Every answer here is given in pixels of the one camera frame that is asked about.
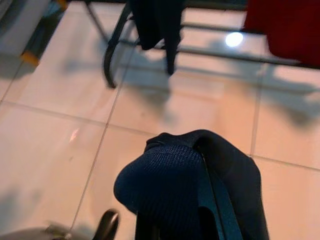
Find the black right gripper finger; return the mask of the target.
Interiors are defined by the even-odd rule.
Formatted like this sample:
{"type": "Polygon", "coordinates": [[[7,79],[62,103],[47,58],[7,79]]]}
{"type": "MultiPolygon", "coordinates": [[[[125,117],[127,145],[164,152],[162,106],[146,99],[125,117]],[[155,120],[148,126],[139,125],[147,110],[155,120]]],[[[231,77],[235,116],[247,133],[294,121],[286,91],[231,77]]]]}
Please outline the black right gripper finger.
{"type": "Polygon", "coordinates": [[[216,172],[208,169],[208,157],[200,146],[202,157],[197,172],[198,218],[204,240],[241,240],[242,233],[229,193],[216,172]]]}

